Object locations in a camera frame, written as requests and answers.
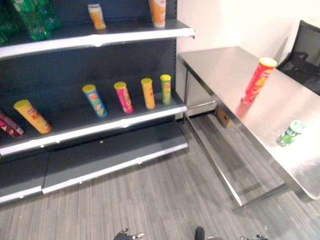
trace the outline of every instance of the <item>gray carpet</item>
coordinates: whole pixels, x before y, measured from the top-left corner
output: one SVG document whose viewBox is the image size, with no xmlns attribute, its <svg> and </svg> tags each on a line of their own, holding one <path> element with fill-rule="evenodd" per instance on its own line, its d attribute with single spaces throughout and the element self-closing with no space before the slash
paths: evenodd
<svg viewBox="0 0 320 240">
<path fill-rule="evenodd" d="M 241 133 L 208 114 L 192 120 L 243 202 L 281 180 Z M 319 201 L 301 202 L 293 192 L 234 213 L 236 203 L 187 124 L 189 148 L 45 196 L 0 208 L 1 240 L 112 240 L 122 228 L 146 240 L 238 240 L 261 233 L 270 240 L 316 240 Z"/>
</svg>

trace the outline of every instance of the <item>mesh chair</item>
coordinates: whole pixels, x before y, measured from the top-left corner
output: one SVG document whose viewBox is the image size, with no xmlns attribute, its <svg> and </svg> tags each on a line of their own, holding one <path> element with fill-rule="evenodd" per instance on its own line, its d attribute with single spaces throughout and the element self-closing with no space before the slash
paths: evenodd
<svg viewBox="0 0 320 240">
<path fill-rule="evenodd" d="M 277 69 L 320 95 L 320 28 L 301 20 L 293 48 Z"/>
</svg>

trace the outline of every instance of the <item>white wall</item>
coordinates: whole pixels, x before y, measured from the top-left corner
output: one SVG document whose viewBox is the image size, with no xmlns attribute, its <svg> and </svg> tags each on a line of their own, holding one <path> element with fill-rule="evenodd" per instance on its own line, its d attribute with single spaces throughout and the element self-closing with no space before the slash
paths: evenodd
<svg viewBox="0 0 320 240">
<path fill-rule="evenodd" d="M 196 31 L 195 39 L 177 40 L 178 53 L 240 46 L 257 57 L 279 61 L 290 52 L 300 20 L 320 22 L 320 0 L 177 1 L 177 18 Z M 185 76 L 185 68 L 177 61 L 176 90 L 182 98 Z M 191 82 L 189 105 L 210 100 L 194 79 Z"/>
</svg>

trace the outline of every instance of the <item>stainless steel table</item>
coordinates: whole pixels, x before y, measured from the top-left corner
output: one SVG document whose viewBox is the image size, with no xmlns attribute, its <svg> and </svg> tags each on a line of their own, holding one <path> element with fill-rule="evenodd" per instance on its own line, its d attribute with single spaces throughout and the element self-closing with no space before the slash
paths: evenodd
<svg viewBox="0 0 320 240">
<path fill-rule="evenodd" d="M 246 135 L 258 142 L 258 148 L 285 182 L 256 199 L 242 203 L 212 159 L 239 207 L 251 207 L 289 190 L 294 191 L 304 202 L 318 200 L 320 97 L 275 69 L 254 103 L 251 106 L 243 105 L 240 99 L 258 65 L 258 58 L 240 47 L 226 47 L 182 53 L 179 59 L 186 67 L 185 103 L 189 92 L 188 73 L 191 73 L 212 96 L 213 101 L 190 108 L 218 102 L 232 120 L 245 126 Z M 188 116 L 186 119 L 193 127 Z M 307 129 L 293 143 L 281 147 L 276 139 L 293 120 L 306 122 Z"/>
</svg>

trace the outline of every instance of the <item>red pringles can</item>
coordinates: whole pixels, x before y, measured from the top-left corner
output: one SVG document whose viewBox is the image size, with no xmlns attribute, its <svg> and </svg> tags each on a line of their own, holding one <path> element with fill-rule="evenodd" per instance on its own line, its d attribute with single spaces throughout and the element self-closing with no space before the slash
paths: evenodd
<svg viewBox="0 0 320 240">
<path fill-rule="evenodd" d="M 246 87 L 244 96 L 241 98 L 244 104 L 252 104 L 254 102 L 270 73 L 276 66 L 277 61 L 270 57 L 261 57 L 259 59 L 259 64 L 255 69 L 249 85 Z"/>
<path fill-rule="evenodd" d="M 0 128 L 13 138 L 20 137 L 24 134 L 21 127 L 16 124 L 10 117 L 0 110 Z"/>
</svg>

